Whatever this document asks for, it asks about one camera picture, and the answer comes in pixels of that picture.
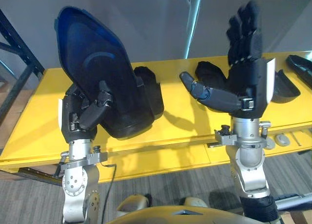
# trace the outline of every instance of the black metal rack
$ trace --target black metal rack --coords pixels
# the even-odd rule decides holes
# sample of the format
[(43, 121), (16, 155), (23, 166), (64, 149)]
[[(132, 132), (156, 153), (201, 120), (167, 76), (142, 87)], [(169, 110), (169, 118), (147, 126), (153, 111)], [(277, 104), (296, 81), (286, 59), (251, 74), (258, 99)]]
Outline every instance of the black metal rack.
[(0, 49), (17, 54), (26, 64), (26, 69), (20, 75), (13, 88), (9, 92), (5, 101), (0, 107), (0, 125), (4, 121), (9, 112), (13, 102), (25, 85), (31, 73), (34, 73), (38, 78), (43, 74), (44, 68), (36, 59), (34, 54), (27, 47), (25, 42), (16, 32), (12, 24), (6, 18), (4, 13), (0, 10), (0, 33), (6, 39), (8, 44), (0, 42)]

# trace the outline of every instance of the yellow table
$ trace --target yellow table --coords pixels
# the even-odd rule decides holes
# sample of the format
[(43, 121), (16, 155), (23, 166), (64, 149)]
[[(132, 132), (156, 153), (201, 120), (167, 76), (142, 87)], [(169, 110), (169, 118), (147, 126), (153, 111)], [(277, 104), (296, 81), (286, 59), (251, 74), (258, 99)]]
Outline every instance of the yellow table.
[[(285, 63), (289, 54), (307, 56), (310, 52), (271, 53), (276, 58), (276, 70), (283, 69), (286, 76), (301, 91), (301, 95), (286, 104), (270, 103), (262, 120), (270, 120), (271, 137), (286, 132), (291, 141), (287, 147), (276, 146), (266, 150), (267, 156), (311, 149), (312, 90), (306, 86)], [(147, 66), (161, 83), (165, 106), (164, 114), (152, 127), (129, 139), (114, 139), (101, 126), (95, 145), (109, 152), (109, 163), (117, 163), (116, 179), (199, 168), (229, 162), (225, 147), (208, 148), (215, 142), (214, 129), (230, 124), (227, 113), (213, 112), (196, 102), (180, 82), (182, 71), (194, 74), (199, 61), (210, 61), (228, 74), (226, 56), (133, 63)], [(19, 168), (55, 164), (60, 153), (68, 150), (58, 127), (58, 99), (63, 98), (71, 85), (61, 68), (48, 69), (36, 92), (31, 97), (1, 156), (0, 169), (17, 172)], [(299, 146), (292, 134), (300, 142)], [(111, 169), (99, 166), (100, 182), (109, 181)]]

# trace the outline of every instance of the robotic hand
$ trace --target robotic hand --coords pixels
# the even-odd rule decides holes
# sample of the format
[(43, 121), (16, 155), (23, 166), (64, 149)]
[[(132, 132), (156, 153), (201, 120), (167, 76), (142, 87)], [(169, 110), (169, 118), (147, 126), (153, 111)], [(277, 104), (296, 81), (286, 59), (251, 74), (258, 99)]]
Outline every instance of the robotic hand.
[(113, 97), (104, 81), (99, 83), (97, 99), (89, 101), (73, 84), (59, 105), (59, 124), (69, 144), (69, 151), (61, 154), (56, 176), (64, 171), (62, 186), (65, 193), (63, 223), (96, 224), (99, 210), (98, 179), (96, 163), (107, 160), (107, 153), (93, 147), (97, 124), (103, 118)]
[(190, 94), (203, 105), (228, 112), (230, 126), (215, 130), (215, 138), (226, 145), (231, 173), (246, 217), (262, 222), (278, 220), (263, 171), (269, 121), (260, 122), (273, 96), (274, 61), (262, 58), (262, 35), (259, 10), (254, 1), (240, 7), (238, 16), (229, 20), (229, 76), (223, 88), (209, 87), (194, 81), (187, 72), (180, 78)]

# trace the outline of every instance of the black cable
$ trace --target black cable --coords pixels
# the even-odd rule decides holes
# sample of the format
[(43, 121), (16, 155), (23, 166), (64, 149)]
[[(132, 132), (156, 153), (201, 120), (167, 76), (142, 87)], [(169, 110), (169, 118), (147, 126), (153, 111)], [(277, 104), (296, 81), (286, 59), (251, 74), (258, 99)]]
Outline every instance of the black cable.
[(107, 201), (108, 201), (108, 196), (109, 196), (109, 193), (110, 193), (110, 191), (111, 191), (111, 188), (112, 188), (112, 185), (113, 185), (113, 182), (114, 182), (114, 178), (115, 178), (116, 170), (117, 170), (117, 165), (116, 165), (116, 164), (103, 165), (102, 163), (101, 163), (101, 165), (104, 166), (104, 167), (115, 167), (115, 168), (114, 168), (113, 177), (112, 177), (112, 180), (111, 180), (111, 184), (109, 184), (109, 188), (108, 188), (108, 191), (107, 191), (106, 197), (105, 197), (104, 208), (103, 208), (103, 213), (102, 213), (102, 220), (101, 220), (101, 224), (103, 224), (103, 221), (104, 221), (104, 214), (105, 214), (106, 205), (107, 205)]

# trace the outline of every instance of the gray wall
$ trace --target gray wall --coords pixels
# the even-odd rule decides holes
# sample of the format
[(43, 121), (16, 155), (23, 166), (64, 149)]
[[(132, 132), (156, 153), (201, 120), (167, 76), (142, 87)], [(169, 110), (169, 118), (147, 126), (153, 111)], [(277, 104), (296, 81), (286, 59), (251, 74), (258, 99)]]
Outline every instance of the gray wall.
[[(228, 19), (247, 1), (202, 0), (189, 57), (225, 55)], [(311, 0), (257, 1), (265, 51), (312, 49)], [(54, 19), (67, 5), (86, 9), (114, 31), (131, 61), (183, 58), (190, 0), (0, 0), (2, 11), (45, 68), (60, 66)], [(17, 76), (24, 69), (14, 55), (0, 52), (0, 59)], [(35, 86), (35, 80), (28, 85)]]

